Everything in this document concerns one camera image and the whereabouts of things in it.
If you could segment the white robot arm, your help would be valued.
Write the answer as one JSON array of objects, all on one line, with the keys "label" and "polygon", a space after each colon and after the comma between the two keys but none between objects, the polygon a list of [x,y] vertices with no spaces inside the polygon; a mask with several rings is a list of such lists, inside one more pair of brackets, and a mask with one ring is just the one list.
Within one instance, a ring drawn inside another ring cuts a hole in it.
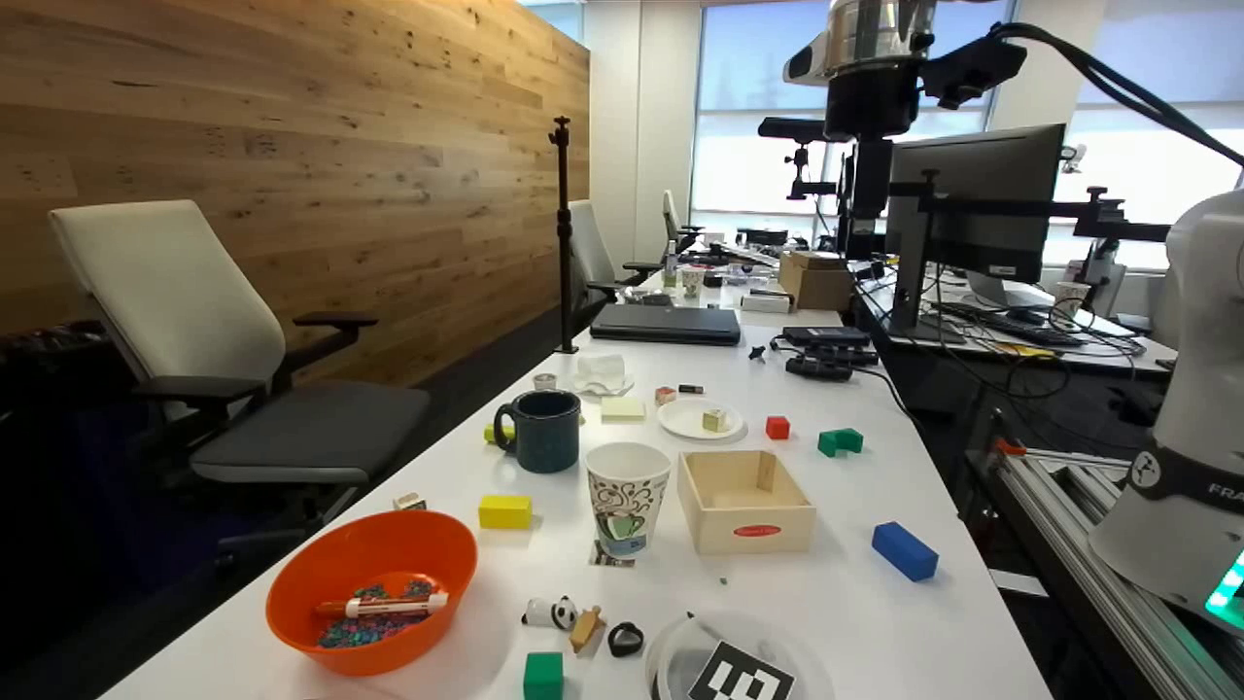
[{"label": "white robot arm", "polygon": [[1094,551],[1142,590],[1244,631],[1244,192],[1168,234],[1178,360]]}]

